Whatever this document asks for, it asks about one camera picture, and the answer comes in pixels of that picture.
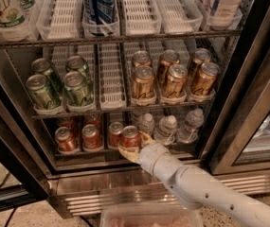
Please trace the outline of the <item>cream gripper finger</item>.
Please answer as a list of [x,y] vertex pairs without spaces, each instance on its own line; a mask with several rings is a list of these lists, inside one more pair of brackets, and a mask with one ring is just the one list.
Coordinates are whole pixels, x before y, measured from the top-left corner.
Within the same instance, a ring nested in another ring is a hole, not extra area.
[[146,146],[148,146],[149,144],[152,144],[152,143],[155,142],[155,140],[152,139],[152,137],[151,137],[149,134],[147,134],[146,132],[144,132],[144,131],[142,131],[142,132],[140,133],[140,135],[141,135],[142,146],[143,146],[143,147],[146,147]]
[[138,149],[128,150],[128,149],[124,148],[123,146],[119,146],[118,151],[124,158],[126,158],[130,162],[133,162],[136,164],[138,163],[138,156],[139,156]]

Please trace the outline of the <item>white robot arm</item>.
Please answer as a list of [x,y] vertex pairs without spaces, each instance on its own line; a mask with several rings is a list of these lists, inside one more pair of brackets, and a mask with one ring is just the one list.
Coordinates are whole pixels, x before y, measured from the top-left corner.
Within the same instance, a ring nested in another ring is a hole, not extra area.
[[270,206],[229,188],[202,168],[185,165],[148,134],[141,136],[142,147],[119,152],[129,161],[156,177],[186,208],[207,205],[222,211],[244,227],[270,227]]

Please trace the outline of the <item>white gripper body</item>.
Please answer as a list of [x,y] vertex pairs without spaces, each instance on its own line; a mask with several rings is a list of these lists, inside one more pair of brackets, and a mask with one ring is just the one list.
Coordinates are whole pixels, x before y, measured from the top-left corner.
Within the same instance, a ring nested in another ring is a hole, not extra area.
[[143,148],[138,155],[141,167],[162,184],[175,183],[175,173],[183,165],[181,161],[170,154],[162,144],[155,142]]

